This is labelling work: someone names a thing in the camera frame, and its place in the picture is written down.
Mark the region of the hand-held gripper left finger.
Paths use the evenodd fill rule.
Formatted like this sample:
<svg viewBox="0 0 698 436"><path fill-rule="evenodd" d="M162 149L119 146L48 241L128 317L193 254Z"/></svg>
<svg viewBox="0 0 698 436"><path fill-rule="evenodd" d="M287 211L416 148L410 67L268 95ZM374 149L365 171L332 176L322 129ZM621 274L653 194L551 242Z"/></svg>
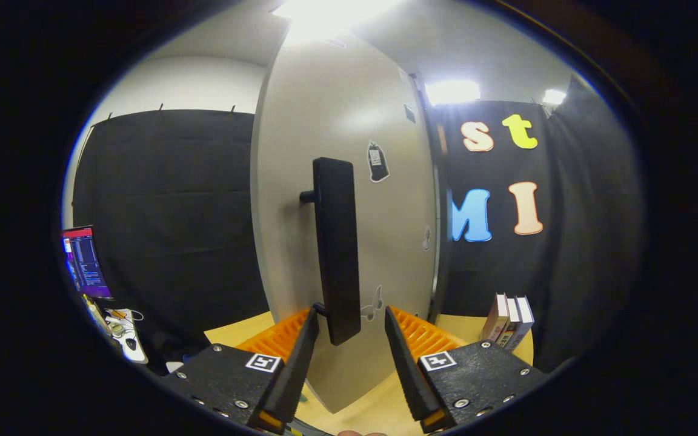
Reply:
<svg viewBox="0 0 698 436"><path fill-rule="evenodd" d="M283 434L318 335L319 310L303 309L238 346L211 344L164 376L163 386L235 427Z"/></svg>

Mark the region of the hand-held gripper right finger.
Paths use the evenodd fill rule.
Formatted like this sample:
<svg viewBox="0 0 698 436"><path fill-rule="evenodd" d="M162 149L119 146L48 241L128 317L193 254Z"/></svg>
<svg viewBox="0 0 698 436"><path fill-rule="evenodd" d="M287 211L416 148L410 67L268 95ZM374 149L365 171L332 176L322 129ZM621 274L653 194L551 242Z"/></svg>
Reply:
<svg viewBox="0 0 698 436"><path fill-rule="evenodd" d="M393 306L384 328L405 402L426 434L487 419L549 379L493 342L468 344Z"/></svg>

